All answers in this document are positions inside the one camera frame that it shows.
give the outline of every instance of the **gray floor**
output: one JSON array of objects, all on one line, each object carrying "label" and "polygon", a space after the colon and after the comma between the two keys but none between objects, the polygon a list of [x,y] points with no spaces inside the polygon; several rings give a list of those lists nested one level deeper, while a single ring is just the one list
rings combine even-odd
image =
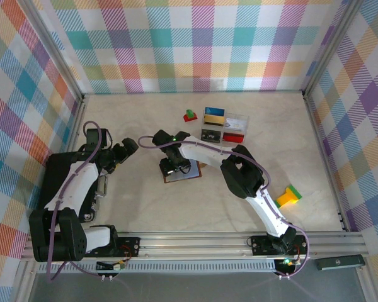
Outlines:
[{"label": "gray floor", "polygon": [[38,274],[29,301],[365,301],[355,269],[318,271],[312,260],[293,278],[303,289],[292,281],[279,281],[272,273],[129,274],[120,279],[124,285],[83,274],[61,274],[47,284],[45,274]]}]

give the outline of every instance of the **marble surface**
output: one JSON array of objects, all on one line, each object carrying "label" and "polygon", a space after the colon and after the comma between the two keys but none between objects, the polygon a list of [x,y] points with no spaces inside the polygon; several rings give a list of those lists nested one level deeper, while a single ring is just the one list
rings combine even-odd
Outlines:
[{"label": "marble surface", "polygon": [[[137,140],[159,129],[183,130],[200,137],[205,106],[249,115],[244,145],[272,177],[269,192],[277,198],[293,184],[303,198],[280,211],[308,231],[341,230],[311,124],[301,94],[208,93],[90,96],[84,121],[108,128],[114,142]],[[200,118],[185,123],[186,109]],[[77,141],[79,147],[85,138]],[[228,190],[220,170],[202,169],[202,177],[165,184],[160,150],[143,148],[109,175],[108,194],[99,201],[93,224],[118,231],[263,231],[251,206]]]}]

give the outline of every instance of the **small green object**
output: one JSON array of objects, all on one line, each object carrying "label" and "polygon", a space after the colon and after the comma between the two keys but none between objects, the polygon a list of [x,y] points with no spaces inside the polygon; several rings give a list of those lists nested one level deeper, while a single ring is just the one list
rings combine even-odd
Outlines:
[{"label": "small green object", "polygon": [[302,198],[301,194],[295,189],[295,187],[293,187],[292,185],[289,185],[289,189],[293,192],[295,196],[297,196],[298,199]]},{"label": "small green object", "polygon": [[186,116],[187,116],[188,118],[194,118],[194,117],[195,117],[195,114],[193,113],[192,110],[187,109],[187,111],[186,111]]}]

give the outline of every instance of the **plaid fabric backdrop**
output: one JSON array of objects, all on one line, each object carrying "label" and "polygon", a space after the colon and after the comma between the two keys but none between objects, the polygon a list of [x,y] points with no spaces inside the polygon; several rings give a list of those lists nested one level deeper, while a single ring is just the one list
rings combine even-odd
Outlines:
[{"label": "plaid fabric backdrop", "polygon": [[326,32],[325,37],[323,38],[323,40],[322,40],[322,42],[321,42],[321,44],[318,48],[318,51],[315,53],[314,60],[312,61],[311,65],[308,68],[307,74],[306,74],[304,81],[302,82],[302,85],[301,85],[301,90],[305,90],[305,88],[308,85],[309,80],[311,80],[311,76],[312,76],[313,72],[315,71],[316,65],[321,60],[321,57],[323,56],[324,51],[326,50],[328,43],[331,41],[331,38],[335,34],[335,32],[336,32],[335,28],[338,25],[338,23],[340,22],[341,17],[343,16],[343,13],[345,12],[346,7],[349,4],[349,2],[350,2],[350,0],[342,0],[341,4],[340,4],[340,6],[339,6],[339,8],[336,12],[336,15],[333,18],[332,22],[330,23],[328,31]]},{"label": "plaid fabric backdrop", "polygon": [[45,159],[64,150],[76,98],[16,0],[0,0],[0,301],[7,301]]},{"label": "plaid fabric backdrop", "polygon": [[299,90],[313,45],[322,44],[318,33],[325,22],[329,26],[327,14],[334,6],[343,9],[343,2],[35,0],[35,5],[83,91],[109,94]]},{"label": "plaid fabric backdrop", "polygon": [[365,0],[312,98],[342,203],[378,277],[378,0]]}]

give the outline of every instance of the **yellow block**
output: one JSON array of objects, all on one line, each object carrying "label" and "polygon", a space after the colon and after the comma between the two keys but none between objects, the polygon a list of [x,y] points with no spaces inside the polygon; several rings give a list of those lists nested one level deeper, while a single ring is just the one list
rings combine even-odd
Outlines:
[{"label": "yellow block", "polygon": [[209,124],[224,125],[226,119],[218,115],[204,115],[204,122]]},{"label": "yellow block", "polygon": [[298,197],[291,191],[289,187],[285,188],[285,193],[277,198],[276,202],[283,206],[286,203],[296,203],[298,201]]}]

